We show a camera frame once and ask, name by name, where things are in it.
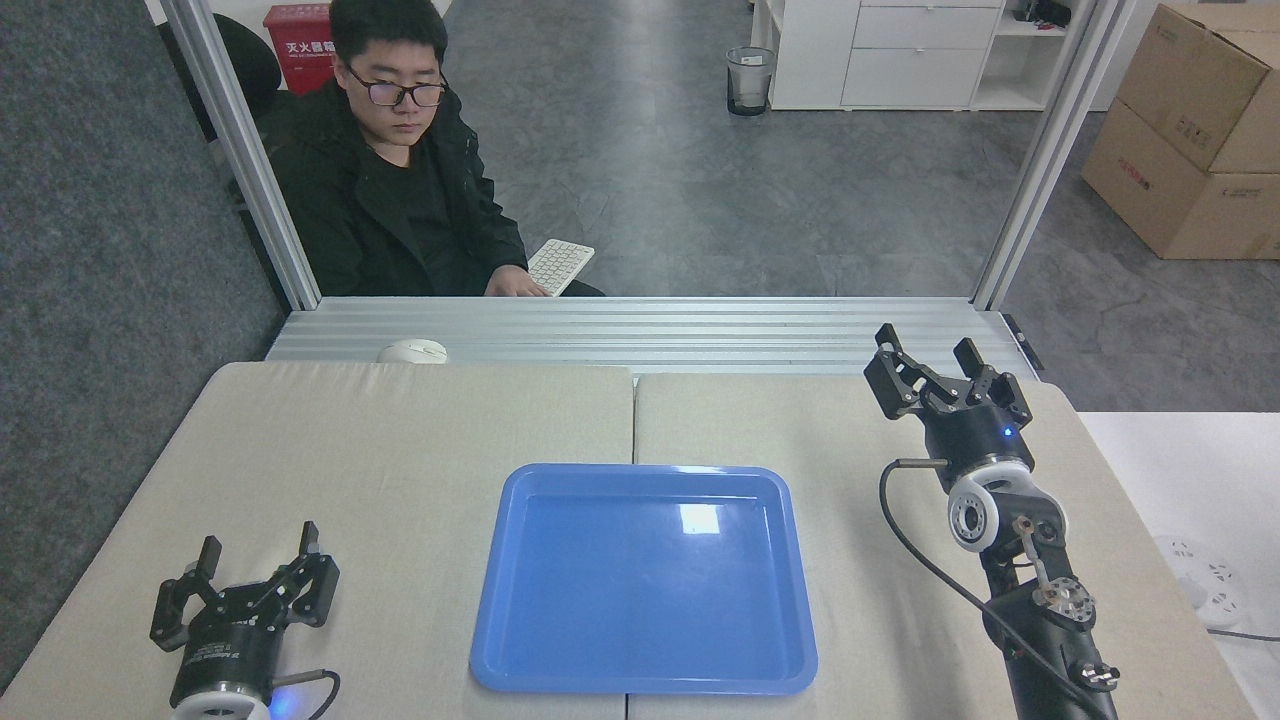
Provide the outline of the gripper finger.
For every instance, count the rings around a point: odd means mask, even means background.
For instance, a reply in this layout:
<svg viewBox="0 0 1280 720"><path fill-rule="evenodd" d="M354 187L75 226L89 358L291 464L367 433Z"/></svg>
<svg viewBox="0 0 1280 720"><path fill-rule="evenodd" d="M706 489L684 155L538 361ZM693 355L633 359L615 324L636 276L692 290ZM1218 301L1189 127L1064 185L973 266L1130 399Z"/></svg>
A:
<svg viewBox="0 0 1280 720"><path fill-rule="evenodd" d="M250 616L269 625L305 624L323 626L335 596L340 569L319 544L315 521L305 521L298 553L280 565L260 589L250 592Z"/></svg>
<svg viewBox="0 0 1280 720"><path fill-rule="evenodd" d="M954 380L908 355L892 323L876 332L877 350L864 377L890 420L908 414L941 414L954 410Z"/></svg>
<svg viewBox="0 0 1280 720"><path fill-rule="evenodd" d="M987 364L972 338L963 338L954 347L954 356L969 379L969 388L964 395L966 406L991 406L1004 410L1018 428L1032 421L1033 415L1018 378L1012 373L996 372Z"/></svg>
<svg viewBox="0 0 1280 720"><path fill-rule="evenodd" d="M160 650L178 650L189 641L196 626L215 626L227 620L225 598L212 588L220 555L220 541L215 536L206 536L195 564L177 579L160 584L150 630L151 641ZM195 618L191 624L184 624L186 605L193 594L205 602L205 619Z"/></svg>

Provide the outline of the person's left hand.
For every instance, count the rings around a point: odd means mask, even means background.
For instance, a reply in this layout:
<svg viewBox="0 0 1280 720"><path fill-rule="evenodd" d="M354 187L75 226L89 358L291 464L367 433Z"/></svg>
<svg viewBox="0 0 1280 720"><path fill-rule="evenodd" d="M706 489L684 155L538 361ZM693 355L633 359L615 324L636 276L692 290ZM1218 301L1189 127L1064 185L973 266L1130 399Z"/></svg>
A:
<svg viewBox="0 0 1280 720"><path fill-rule="evenodd" d="M484 295L488 297L550 297L552 292L535 282L526 268L503 265L492 273Z"/></svg>

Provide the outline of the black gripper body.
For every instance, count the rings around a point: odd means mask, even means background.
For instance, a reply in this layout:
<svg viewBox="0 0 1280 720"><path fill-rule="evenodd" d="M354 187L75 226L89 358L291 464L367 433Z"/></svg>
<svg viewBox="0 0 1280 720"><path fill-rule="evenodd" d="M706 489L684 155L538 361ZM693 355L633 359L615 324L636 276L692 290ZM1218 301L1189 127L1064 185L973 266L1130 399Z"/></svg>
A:
<svg viewBox="0 0 1280 720"><path fill-rule="evenodd" d="M188 625L188 642L170 701L180 702L228 685L269 702L284 628L283 612L241 619L207 610L197 614Z"/></svg>
<svg viewBox="0 0 1280 720"><path fill-rule="evenodd" d="M1018 460L1034 468L1021 437L1030 419L1030 413L1019 406L979 404L951 413L925 407L925 450L929 457L948 464L937 471L942 491L950 492L960 475L988 462Z"/></svg>

